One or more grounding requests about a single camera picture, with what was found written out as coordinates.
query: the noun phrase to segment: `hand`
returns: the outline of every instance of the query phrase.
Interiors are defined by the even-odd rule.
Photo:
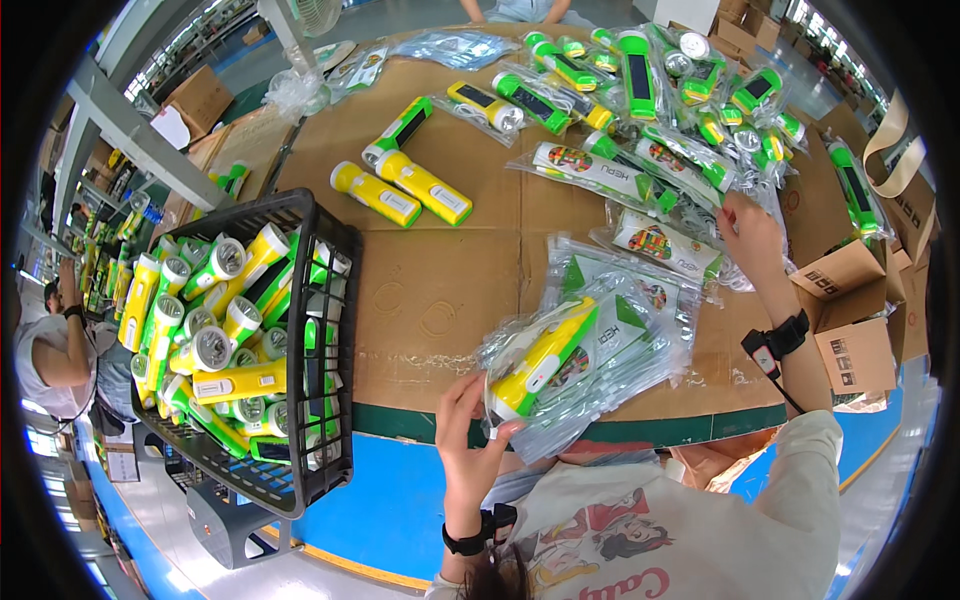
[[[440,396],[437,409],[437,451],[446,474],[444,504],[451,536],[451,512],[479,517],[480,503],[493,487],[507,442],[520,427],[515,421],[502,423],[497,428],[496,440],[487,442],[486,447],[467,447],[470,417],[480,407],[485,379],[483,372],[461,377]]]
[[[77,276],[74,273],[73,258],[64,258],[60,261],[60,299],[64,308],[77,304]]]
[[[766,210],[745,194],[728,192],[723,208],[716,209],[716,219],[731,258],[758,293],[788,282],[780,226]],[[733,224],[739,231],[733,230]]]

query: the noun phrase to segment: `white t-shirt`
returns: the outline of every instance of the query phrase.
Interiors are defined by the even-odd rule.
[[[752,506],[685,487],[656,465],[560,463],[516,503],[508,541],[536,598],[820,600],[840,545],[842,442],[827,411],[787,423]],[[452,600],[457,589],[437,575],[426,598]]]
[[[96,379],[97,356],[109,348],[116,335],[111,333],[109,325],[90,328],[90,335],[96,346],[86,340],[86,360],[90,365],[90,378],[83,385],[54,388],[43,383],[43,379],[34,367],[34,340],[40,339],[51,347],[67,352],[67,328],[63,315],[48,315],[33,323],[22,324],[13,334],[15,352],[14,367],[20,383],[20,394],[42,406],[48,413],[59,419],[77,417],[78,407],[90,400],[93,382]]]

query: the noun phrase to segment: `black cap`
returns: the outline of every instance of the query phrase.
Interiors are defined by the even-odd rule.
[[[43,286],[43,306],[47,309],[47,312],[50,312],[50,304],[47,302],[50,300],[50,297],[57,293],[57,289],[60,286],[60,278],[57,277],[50,283],[47,283]]]

